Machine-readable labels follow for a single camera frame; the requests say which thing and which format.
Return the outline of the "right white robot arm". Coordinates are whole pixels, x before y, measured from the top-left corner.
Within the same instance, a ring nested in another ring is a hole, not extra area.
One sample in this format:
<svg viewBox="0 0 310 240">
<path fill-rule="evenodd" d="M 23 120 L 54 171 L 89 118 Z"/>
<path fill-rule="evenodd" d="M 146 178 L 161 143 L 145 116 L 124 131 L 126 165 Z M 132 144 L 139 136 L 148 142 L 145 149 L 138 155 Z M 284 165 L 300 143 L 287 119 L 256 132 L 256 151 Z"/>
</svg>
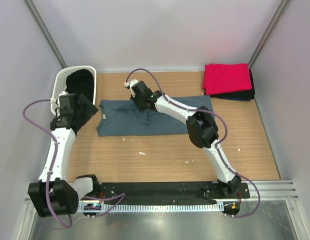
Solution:
<svg viewBox="0 0 310 240">
<path fill-rule="evenodd" d="M 130 90 L 130 99 L 139 111 L 153 110 L 185 124 L 191 143 L 203 149 L 211 160 L 221 194 L 226 198 L 237 194 L 241 178 L 222 150 L 213 112 L 204 106 L 196 108 L 182 104 L 159 90 L 153 92 L 143 81 L 134 79 L 124 85 Z"/>
</svg>

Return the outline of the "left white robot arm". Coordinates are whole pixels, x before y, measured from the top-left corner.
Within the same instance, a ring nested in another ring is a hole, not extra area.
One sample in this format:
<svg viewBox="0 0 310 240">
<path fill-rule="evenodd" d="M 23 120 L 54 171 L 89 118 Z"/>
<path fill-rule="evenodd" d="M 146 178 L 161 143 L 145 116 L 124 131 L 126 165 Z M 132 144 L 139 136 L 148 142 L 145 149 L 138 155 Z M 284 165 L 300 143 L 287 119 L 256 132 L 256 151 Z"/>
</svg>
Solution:
<svg viewBox="0 0 310 240">
<path fill-rule="evenodd" d="M 70 153 L 78 131 L 98 112 L 83 94 L 64 94 L 58 99 L 50 129 L 51 137 L 44 169 L 37 182 L 30 183 L 28 194 L 41 218 L 72 215 L 85 196 L 95 200 L 101 188 L 94 174 L 82 175 L 73 183 L 67 181 Z"/>
</svg>

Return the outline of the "blue-grey t shirt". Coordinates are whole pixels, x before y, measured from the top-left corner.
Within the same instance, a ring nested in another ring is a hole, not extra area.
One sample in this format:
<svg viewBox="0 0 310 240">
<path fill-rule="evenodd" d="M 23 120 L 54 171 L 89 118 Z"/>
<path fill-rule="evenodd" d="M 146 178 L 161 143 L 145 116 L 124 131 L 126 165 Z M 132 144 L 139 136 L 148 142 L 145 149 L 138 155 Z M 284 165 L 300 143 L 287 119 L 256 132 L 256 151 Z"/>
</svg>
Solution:
<svg viewBox="0 0 310 240">
<path fill-rule="evenodd" d="M 153 110 L 139 111 L 132 100 L 102 100 L 98 136 L 160 136 L 187 134 L 179 120 Z"/>
</svg>

